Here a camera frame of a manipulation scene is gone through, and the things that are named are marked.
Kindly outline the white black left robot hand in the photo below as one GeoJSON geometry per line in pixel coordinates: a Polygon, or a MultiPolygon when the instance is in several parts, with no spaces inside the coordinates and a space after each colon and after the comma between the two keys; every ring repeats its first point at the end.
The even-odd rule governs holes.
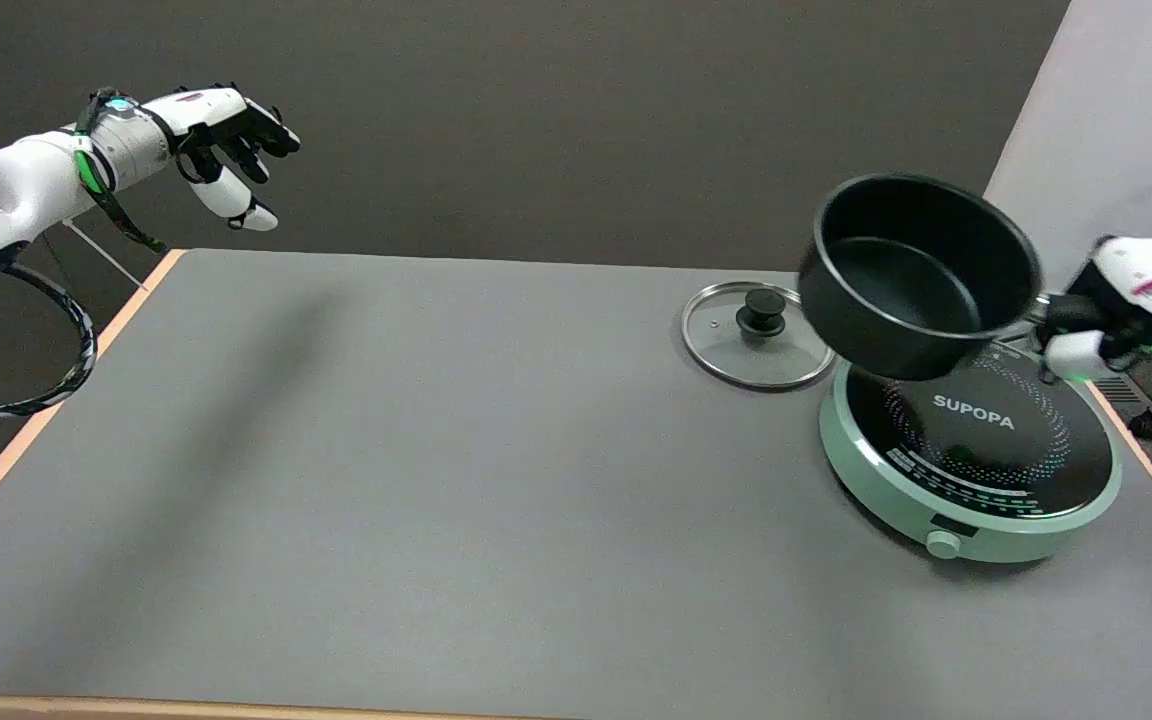
{"type": "Polygon", "coordinates": [[[270,182],[264,156],[287,158],[302,147],[275,108],[234,85],[179,88],[141,105],[168,142],[180,177],[197,200],[233,232],[273,232],[279,220],[252,183],[270,182]]]}

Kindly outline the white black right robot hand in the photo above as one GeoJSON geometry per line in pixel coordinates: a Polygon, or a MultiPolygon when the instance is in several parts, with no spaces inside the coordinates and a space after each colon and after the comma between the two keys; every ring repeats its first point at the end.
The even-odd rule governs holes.
{"type": "Polygon", "coordinates": [[[1034,325],[1044,381],[1092,382],[1152,359],[1152,238],[1107,234],[1034,325]]]}

